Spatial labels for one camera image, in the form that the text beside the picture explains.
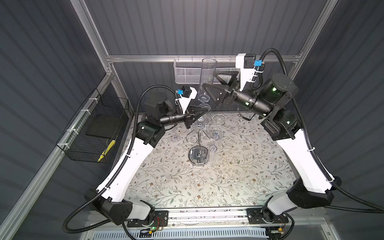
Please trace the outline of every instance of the floral tablecloth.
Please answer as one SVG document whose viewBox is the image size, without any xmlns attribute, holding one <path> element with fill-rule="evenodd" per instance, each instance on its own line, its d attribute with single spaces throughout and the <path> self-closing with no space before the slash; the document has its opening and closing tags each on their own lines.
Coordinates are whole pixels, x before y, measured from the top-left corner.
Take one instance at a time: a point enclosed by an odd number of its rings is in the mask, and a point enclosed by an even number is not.
<svg viewBox="0 0 384 240">
<path fill-rule="evenodd" d="M 262 205 L 272 193 L 291 185 L 295 176 L 290 165 L 261 120 L 224 115 L 224 138 L 209 166 L 189 163 L 188 151 L 196 144 L 186 141 L 185 126 L 167 131 L 136 172 L 125 199 L 144 200 L 158 208 Z M 170 140 L 175 132 L 181 136 L 178 142 Z M 204 138 L 202 145 L 211 143 Z"/>
</svg>

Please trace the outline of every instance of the white mesh basket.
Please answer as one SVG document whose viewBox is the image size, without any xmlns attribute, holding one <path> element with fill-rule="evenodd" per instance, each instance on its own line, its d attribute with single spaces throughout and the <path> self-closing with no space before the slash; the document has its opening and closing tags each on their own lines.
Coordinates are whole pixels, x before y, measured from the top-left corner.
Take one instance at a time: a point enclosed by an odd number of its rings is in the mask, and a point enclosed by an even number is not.
<svg viewBox="0 0 384 240">
<path fill-rule="evenodd" d="M 173 68 L 175 70 L 175 82 L 177 84 L 199 84 L 201 73 L 201 61 L 173 61 Z M 216 71 L 239 71 L 235 68 L 235 62 L 218 62 Z M 219 84 L 219 81 L 214 78 L 214 83 Z"/>
</svg>

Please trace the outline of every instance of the corrugated wall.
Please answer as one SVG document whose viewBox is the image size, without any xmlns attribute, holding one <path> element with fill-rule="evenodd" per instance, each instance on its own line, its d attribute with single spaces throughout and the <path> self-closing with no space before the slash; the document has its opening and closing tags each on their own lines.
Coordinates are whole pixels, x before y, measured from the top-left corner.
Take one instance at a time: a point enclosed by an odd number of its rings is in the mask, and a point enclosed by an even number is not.
<svg viewBox="0 0 384 240">
<path fill-rule="evenodd" d="M 0 1 L 0 65 L 2 222 L 105 71 L 69 1 Z M 61 222 L 105 172 L 64 159 L 15 239 L 77 239 Z"/>
<path fill-rule="evenodd" d="M 324 3 L 325 0 L 86 0 L 110 55 L 260 55 L 270 47 L 282 55 L 298 54 Z M 138 95 L 154 84 L 181 88 L 175 84 L 172 63 L 115 66 L 133 106 Z M 264 78 L 268 79 L 280 68 L 277 63 L 268 64 L 265 71 Z"/>
<path fill-rule="evenodd" d="M 295 78 L 316 152 L 356 196 L 384 205 L 384 1 L 339 0 Z M 338 206 L 360 207 L 335 195 Z M 345 240 L 379 239 L 382 214 L 329 210 Z"/>
</svg>

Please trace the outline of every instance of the blue clip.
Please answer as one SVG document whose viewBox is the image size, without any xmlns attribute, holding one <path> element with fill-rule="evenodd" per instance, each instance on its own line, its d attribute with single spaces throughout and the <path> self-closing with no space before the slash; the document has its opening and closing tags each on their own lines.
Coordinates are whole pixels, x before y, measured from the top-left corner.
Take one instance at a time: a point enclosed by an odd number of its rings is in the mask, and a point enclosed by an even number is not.
<svg viewBox="0 0 384 240">
<path fill-rule="evenodd" d="M 260 67 L 262 65 L 262 60 L 256 60 L 255 61 L 255 66 Z"/>
</svg>

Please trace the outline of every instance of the clear glass cylinder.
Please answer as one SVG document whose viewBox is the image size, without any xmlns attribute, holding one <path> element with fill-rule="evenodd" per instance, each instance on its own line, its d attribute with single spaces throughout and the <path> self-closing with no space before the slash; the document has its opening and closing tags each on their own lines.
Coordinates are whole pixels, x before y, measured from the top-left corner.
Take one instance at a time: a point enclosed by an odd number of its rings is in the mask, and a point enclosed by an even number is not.
<svg viewBox="0 0 384 240">
<path fill-rule="evenodd" d="M 214 82 L 214 74 L 216 71 L 216 66 L 217 66 L 217 61 L 212 58 L 204 58 L 202 60 L 200 85 L 199 85 L 199 91 L 197 93 L 197 99 L 202 103 L 206 103 L 210 99 L 209 95 L 203 89 L 203 83 L 212 84 Z"/>
</svg>

